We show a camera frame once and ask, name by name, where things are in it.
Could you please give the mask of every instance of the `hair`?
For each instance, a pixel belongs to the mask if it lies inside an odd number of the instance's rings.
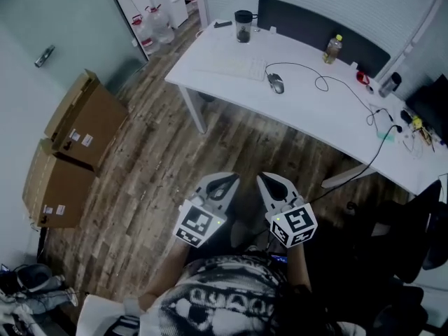
[[[278,325],[276,335],[297,333],[300,336],[343,336],[340,326],[330,318],[326,308],[308,287],[285,283],[280,287],[278,295],[272,315]]]

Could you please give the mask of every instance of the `red object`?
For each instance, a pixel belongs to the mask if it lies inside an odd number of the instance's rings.
[[[155,11],[159,10],[159,8],[162,6],[162,4],[159,4],[159,6],[157,8],[152,7],[150,8],[149,12],[150,13],[154,13]]]
[[[356,73],[356,80],[363,85],[370,84],[369,76],[367,76],[364,72],[358,71]]]
[[[140,25],[142,20],[143,20],[143,18],[142,18],[142,16],[140,14],[135,15],[134,17],[132,17],[132,24],[133,25]]]
[[[141,42],[141,44],[142,44],[143,46],[149,46],[149,45],[152,45],[152,44],[153,44],[153,40],[152,40],[152,38],[147,38],[146,40],[143,40],[143,41]]]

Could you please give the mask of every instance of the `patterned shirt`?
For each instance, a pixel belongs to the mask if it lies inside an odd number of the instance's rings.
[[[141,317],[140,335],[259,335],[277,328],[274,303],[282,274],[269,260],[229,255],[197,260]]]

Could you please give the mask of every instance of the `cardboard box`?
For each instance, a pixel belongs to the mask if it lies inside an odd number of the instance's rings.
[[[57,107],[45,135],[52,149],[98,167],[108,145],[127,117],[127,109],[85,70]]]
[[[82,214],[92,170],[53,155],[52,141],[42,139],[37,146],[23,190],[23,201],[39,227],[74,228]]]

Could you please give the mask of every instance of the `black tumbler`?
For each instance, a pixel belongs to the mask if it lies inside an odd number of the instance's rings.
[[[251,40],[251,25],[253,18],[257,15],[252,14],[247,10],[238,10],[235,13],[235,21],[237,25],[237,40],[238,42],[246,43]]]

